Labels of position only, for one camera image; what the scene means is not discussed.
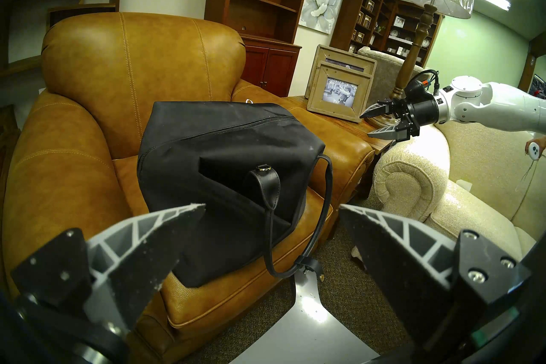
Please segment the person's hand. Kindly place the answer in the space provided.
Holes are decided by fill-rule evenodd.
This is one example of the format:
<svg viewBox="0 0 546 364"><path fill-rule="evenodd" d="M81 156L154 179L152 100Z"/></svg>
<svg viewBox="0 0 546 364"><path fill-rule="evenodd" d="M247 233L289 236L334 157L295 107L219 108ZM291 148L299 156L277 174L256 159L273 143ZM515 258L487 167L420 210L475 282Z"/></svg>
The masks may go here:
<svg viewBox="0 0 546 364"><path fill-rule="evenodd" d="M533 148L531 147L531 144L536 144L537 145L536 154L537 154L538 157L541 157L544 150L545 150L545 147L546 147L546 137L542 136L542 137L539 137L539 138L534 138L534 139L529 140L525 145L525 153L527 155L534 154L532 152L529 152L530 150L533 151Z"/></svg>

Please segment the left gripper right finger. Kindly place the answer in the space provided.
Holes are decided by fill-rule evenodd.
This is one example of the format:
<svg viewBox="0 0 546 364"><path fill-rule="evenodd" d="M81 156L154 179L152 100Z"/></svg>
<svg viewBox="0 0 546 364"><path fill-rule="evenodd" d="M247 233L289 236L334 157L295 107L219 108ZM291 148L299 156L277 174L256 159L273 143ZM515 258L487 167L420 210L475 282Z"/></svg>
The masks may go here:
<svg viewBox="0 0 546 364"><path fill-rule="evenodd" d="M457 347L515 305L531 271L475 229L456 241L417 220L343 204L363 264L419 347Z"/></svg>

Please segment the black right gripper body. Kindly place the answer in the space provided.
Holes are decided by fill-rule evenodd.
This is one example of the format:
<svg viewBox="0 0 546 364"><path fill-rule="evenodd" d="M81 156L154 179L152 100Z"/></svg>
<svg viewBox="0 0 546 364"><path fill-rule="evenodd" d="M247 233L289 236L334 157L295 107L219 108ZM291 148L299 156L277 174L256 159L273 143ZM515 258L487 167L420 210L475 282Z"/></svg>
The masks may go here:
<svg viewBox="0 0 546 364"><path fill-rule="evenodd" d="M407 99L392 100L392 112L399 123L391 131L393 138L411 138L420 135L422 126L436 123L439 108L434 99L421 102L409 102Z"/></svg>

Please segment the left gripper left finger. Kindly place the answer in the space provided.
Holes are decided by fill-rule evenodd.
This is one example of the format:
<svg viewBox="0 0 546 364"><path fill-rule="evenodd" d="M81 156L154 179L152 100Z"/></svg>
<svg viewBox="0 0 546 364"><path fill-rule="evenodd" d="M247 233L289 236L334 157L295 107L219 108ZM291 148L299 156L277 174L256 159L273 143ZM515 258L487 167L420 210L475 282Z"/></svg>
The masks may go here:
<svg viewBox="0 0 546 364"><path fill-rule="evenodd" d="M133 329L167 275L183 241L204 215L204 203L120 221L85 240L69 228L11 271L23 299L60 315Z"/></svg>

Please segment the finger of the grey black right gripper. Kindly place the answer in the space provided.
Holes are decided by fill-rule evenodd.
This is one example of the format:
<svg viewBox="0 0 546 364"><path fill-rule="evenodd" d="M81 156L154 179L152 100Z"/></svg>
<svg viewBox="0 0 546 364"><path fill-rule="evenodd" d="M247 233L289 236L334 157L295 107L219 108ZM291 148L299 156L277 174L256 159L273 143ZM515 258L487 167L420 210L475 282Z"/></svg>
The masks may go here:
<svg viewBox="0 0 546 364"><path fill-rule="evenodd" d="M403 142L409 140L409 124L399 122L396 125L376 129L367 134L369 138Z"/></svg>
<svg viewBox="0 0 546 364"><path fill-rule="evenodd" d="M379 100L366 108L360 115L360 118L372 118L377 116L393 114L394 103L392 100Z"/></svg>

